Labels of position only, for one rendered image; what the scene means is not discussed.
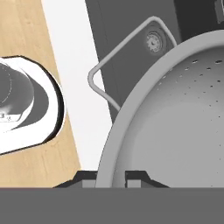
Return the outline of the round metal sink drain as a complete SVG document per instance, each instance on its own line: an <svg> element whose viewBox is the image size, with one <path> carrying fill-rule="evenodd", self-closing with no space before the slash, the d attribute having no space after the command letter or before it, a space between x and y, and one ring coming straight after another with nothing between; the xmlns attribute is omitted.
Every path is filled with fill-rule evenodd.
<svg viewBox="0 0 224 224"><path fill-rule="evenodd" d="M156 32L150 32L146 37L146 45L152 53L159 53L162 49L162 40Z"/></svg>

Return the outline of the dark grey sink basin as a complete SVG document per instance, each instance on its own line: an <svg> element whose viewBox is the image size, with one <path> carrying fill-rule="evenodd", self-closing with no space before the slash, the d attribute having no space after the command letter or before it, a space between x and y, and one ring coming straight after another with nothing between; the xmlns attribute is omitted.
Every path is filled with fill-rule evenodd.
<svg viewBox="0 0 224 224"><path fill-rule="evenodd" d="M224 42L224 0L85 0L98 63L89 86L114 121L135 85L157 61L186 42ZM156 32L162 49L146 37Z"/></svg>

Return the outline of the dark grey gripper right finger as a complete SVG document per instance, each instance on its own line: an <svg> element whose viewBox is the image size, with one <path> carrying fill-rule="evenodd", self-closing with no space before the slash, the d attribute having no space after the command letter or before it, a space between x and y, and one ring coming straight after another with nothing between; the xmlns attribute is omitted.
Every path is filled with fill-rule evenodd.
<svg viewBox="0 0 224 224"><path fill-rule="evenodd" d="M161 184L151 179L147 171L126 171L125 172L126 188L167 188L167 185Z"/></svg>

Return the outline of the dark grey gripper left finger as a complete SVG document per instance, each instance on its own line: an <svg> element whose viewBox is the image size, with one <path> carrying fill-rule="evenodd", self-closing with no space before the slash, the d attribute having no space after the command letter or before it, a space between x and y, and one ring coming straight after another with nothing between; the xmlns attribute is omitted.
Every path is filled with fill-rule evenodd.
<svg viewBox="0 0 224 224"><path fill-rule="evenodd" d="M97 171L77 171L72 179L56 185L56 188L94 188Z"/></svg>

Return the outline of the white and black round object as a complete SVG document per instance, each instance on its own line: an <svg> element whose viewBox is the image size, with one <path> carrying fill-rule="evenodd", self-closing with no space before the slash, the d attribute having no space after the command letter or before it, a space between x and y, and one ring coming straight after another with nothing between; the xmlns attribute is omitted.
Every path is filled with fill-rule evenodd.
<svg viewBox="0 0 224 224"><path fill-rule="evenodd" d="M0 155L52 140L65 118L53 75L24 56L0 57Z"/></svg>

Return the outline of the grey metal colander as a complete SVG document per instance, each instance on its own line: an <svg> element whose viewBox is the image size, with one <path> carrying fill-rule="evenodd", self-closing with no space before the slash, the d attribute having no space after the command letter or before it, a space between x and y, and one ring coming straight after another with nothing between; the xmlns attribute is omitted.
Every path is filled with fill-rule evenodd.
<svg viewBox="0 0 224 224"><path fill-rule="evenodd" d="M224 187L224 42L186 42L135 85L108 134L95 185L126 171L168 187Z"/></svg>

